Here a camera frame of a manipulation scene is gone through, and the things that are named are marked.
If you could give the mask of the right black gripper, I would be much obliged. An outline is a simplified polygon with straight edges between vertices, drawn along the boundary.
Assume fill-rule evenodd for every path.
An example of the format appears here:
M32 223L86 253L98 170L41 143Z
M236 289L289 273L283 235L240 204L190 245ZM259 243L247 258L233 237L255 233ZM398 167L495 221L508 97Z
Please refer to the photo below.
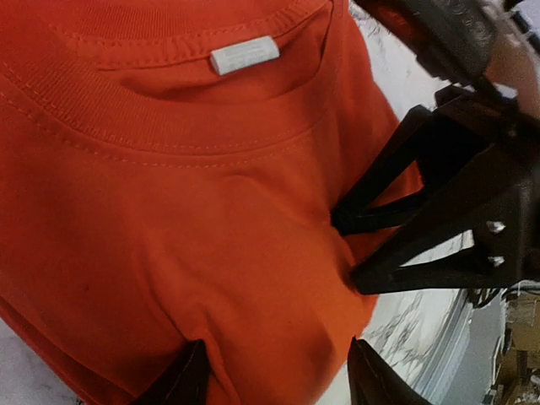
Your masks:
M445 116L421 105L411 109L332 210L332 226L340 235L400 226L444 186L434 200L435 238L469 230L473 245L434 263L435 287L506 288L538 280L538 121L515 101L493 106L465 89L447 87L435 99ZM421 188L376 207L411 165Z

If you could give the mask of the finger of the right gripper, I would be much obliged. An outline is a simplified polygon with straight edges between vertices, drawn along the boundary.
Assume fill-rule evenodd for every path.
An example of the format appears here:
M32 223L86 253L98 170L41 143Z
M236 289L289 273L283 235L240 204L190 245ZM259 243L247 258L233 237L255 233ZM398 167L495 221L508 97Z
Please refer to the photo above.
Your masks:
M523 157L475 156L352 272L361 294L504 288L523 278Z

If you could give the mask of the aluminium front frame rail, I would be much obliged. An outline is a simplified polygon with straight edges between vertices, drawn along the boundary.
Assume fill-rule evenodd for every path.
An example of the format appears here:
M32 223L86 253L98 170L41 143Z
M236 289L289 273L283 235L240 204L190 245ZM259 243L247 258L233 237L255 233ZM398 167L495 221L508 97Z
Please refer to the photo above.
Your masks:
M500 296L475 309L460 292L414 390L432 404L487 403L504 336L505 302Z

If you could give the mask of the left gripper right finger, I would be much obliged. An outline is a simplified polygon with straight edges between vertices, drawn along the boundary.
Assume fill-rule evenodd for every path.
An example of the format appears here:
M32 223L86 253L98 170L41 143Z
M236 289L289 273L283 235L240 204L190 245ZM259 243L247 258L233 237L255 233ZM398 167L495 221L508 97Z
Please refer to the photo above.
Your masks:
M430 405L364 339L351 341L348 383L353 405Z

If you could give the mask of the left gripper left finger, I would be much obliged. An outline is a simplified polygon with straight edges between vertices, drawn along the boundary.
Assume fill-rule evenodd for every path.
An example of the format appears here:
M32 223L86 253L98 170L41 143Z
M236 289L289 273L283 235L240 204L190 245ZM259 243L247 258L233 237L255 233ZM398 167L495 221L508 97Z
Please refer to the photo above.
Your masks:
M209 377L210 363L204 341L189 342L132 405L204 405Z

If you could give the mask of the orange t-shirt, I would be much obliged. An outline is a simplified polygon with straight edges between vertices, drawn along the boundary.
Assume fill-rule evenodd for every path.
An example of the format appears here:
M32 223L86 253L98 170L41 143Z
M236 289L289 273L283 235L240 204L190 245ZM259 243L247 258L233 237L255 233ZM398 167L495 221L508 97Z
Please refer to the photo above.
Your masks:
M210 52L280 56L220 76ZM206 345L209 404L314 404L386 233L330 212L392 135L345 1L4 1L1 316L88 404Z

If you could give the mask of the white neck label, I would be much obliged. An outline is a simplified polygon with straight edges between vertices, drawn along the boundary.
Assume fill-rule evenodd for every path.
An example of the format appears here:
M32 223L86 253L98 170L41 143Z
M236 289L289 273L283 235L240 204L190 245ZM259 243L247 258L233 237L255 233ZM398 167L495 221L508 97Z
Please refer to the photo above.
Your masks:
M220 76L279 58L280 51L271 36L263 36L210 52L210 62Z

